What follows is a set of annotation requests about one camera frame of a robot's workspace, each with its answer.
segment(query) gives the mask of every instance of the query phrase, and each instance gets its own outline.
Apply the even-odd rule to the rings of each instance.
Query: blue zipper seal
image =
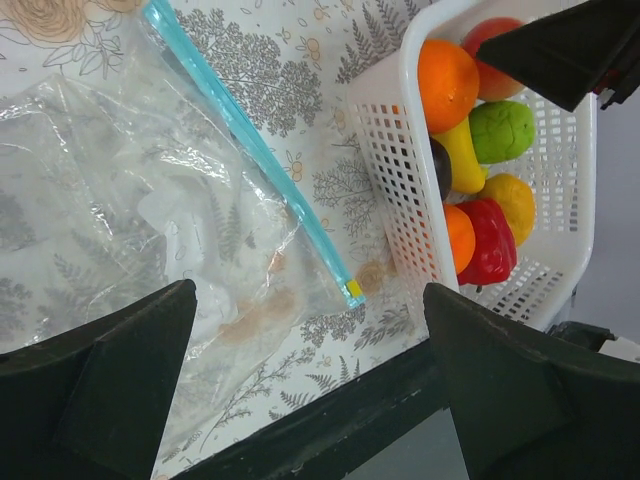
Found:
[[[355,308],[365,298],[352,279],[333,243],[302,196],[293,180],[273,155],[242,107],[209,66],[184,32],[167,0],[151,0],[143,9],[151,26],[162,36],[167,46],[185,68],[205,98],[217,107],[231,133],[251,154],[260,169],[282,194],[304,227],[311,243],[320,253],[329,273],[342,291],[349,308]]]

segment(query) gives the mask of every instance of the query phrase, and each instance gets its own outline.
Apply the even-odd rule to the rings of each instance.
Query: gray background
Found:
[[[596,231],[571,320],[640,342],[640,92],[598,115]],[[468,480],[449,411],[438,412],[347,480]]]

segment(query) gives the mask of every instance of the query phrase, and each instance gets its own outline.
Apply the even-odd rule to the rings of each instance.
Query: red apple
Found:
[[[509,32],[524,25],[516,18],[496,17],[479,23],[462,41],[464,48],[473,57],[480,73],[480,93],[478,98],[485,102],[499,102],[522,91],[524,86],[509,75],[481,62],[476,58],[480,44],[496,35]]]

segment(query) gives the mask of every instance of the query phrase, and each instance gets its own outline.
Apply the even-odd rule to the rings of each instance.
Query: patterned tablecloth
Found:
[[[0,95],[53,72],[117,81],[139,0],[2,0]],[[418,343],[348,118],[347,84],[400,47],[428,0],[174,0],[178,18],[312,202],[366,305],[312,318],[223,414],[159,458],[165,479]],[[0,205],[6,202],[0,191]],[[0,279],[0,306],[16,294]]]

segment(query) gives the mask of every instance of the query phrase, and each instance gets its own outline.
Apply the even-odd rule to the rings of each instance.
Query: clear plastic bag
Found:
[[[0,352],[192,279],[162,454],[293,325],[363,298],[168,4],[145,15],[111,90],[53,76],[0,104]]]

